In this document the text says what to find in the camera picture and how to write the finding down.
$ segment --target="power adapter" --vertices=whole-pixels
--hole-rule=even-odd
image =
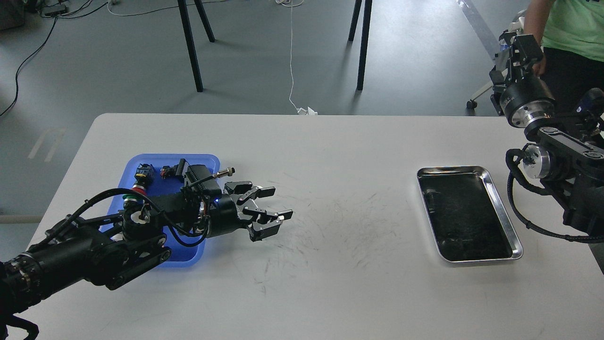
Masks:
[[[55,16],[67,13],[67,6],[58,5],[52,7],[45,7],[42,9],[42,14],[45,16]]]

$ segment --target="metal tray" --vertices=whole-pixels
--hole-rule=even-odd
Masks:
[[[522,244],[480,166],[423,168],[417,181],[440,256],[451,263],[517,260]]]

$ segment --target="black table leg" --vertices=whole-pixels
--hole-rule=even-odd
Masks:
[[[201,82],[201,73],[199,72],[199,64],[197,62],[197,52],[195,51],[195,42],[193,41],[193,33],[191,32],[191,23],[187,13],[187,3],[185,0],[178,0],[178,9],[181,12],[182,29],[187,40],[187,49],[189,59],[191,60],[191,68],[193,69],[193,78],[195,78],[195,87],[197,92],[204,91],[204,85]]]
[[[352,12],[352,22],[350,23],[350,32],[348,33],[348,41],[355,40],[356,24],[359,22],[359,13],[361,12],[362,0],[356,0],[355,11]]]
[[[367,61],[367,42],[369,41],[369,24],[371,22],[371,3],[373,0],[365,0],[365,12],[363,13],[363,32],[361,36],[361,57],[359,58],[359,76],[356,80],[357,91],[363,90],[365,80],[365,61]]]
[[[210,42],[216,41],[212,28],[210,27],[210,22],[208,21],[208,16],[205,15],[204,5],[201,3],[201,0],[195,0],[195,6],[197,7],[197,12],[201,17],[201,22],[204,24],[205,33],[208,35],[208,40]]]

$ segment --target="green shirt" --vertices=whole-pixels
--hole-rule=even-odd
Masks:
[[[604,62],[604,0],[556,0],[542,45]]]

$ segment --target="blue plastic tray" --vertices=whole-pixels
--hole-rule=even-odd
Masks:
[[[162,166],[169,165],[173,166],[178,164],[180,159],[186,159],[191,165],[203,164],[208,167],[210,172],[214,173],[220,168],[220,161],[214,155],[210,154],[140,154],[133,157],[126,168],[124,174],[121,176],[119,188],[130,189],[134,184],[134,174],[137,171],[138,165],[147,163],[153,165],[155,168],[155,179],[151,185],[147,188],[148,196],[173,194],[180,191],[182,183],[177,178],[161,179],[159,171]],[[124,201],[121,196],[116,196],[111,201],[108,214],[115,214],[118,210],[123,208]],[[105,226],[101,230],[104,231],[109,229],[110,226]],[[166,239],[166,246],[172,248],[172,255],[170,258],[160,264],[158,267],[164,268],[185,268],[192,266],[195,262],[199,261],[201,255],[204,253],[205,241],[201,242],[196,247],[184,247],[181,246],[172,236],[167,227],[164,227],[164,233],[168,236]],[[183,237],[185,242],[192,243],[199,239]]]

